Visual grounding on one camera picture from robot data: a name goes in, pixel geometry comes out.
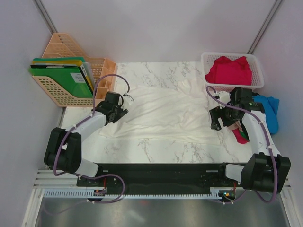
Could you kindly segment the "white t shirt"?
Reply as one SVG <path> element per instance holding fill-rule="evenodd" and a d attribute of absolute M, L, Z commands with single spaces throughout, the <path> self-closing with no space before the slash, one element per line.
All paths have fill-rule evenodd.
<path fill-rule="evenodd" d="M 210 128 L 208 97 L 201 79 L 181 81 L 176 90 L 137 85 L 129 94 L 134 99 L 129 112 L 103 127 L 100 135 L 220 145 L 220 135 Z"/>

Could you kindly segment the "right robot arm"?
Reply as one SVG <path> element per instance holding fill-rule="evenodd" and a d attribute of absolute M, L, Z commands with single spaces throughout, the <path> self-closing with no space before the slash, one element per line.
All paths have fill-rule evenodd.
<path fill-rule="evenodd" d="M 223 171 L 217 174 L 218 183 L 228 186 L 235 180 L 244 189 L 270 192 L 276 196 L 283 188 L 291 162 L 281 156 L 274 145 L 263 104 L 254 101 L 251 89 L 236 87 L 231 92 L 211 93 L 212 89 L 212 86 L 206 87 L 208 95 L 218 106 L 209 111 L 211 129 L 219 131 L 223 126 L 239 122 L 252 150 L 252 157 L 245 165 L 224 164 Z"/>

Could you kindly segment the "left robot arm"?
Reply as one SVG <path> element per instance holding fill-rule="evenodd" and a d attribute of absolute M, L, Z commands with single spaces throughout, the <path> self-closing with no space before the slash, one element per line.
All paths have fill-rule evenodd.
<path fill-rule="evenodd" d="M 107 92 L 105 100 L 94 106 L 91 113 L 79 123 L 67 128 L 54 128 L 47 144 L 44 163 L 64 173 L 86 176 L 93 186 L 104 181 L 104 175 L 98 171 L 96 163 L 82 158 L 82 143 L 95 131 L 109 123 L 116 123 L 128 113 L 127 108 L 134 99 L 127 93 L 121 95 Z"/>

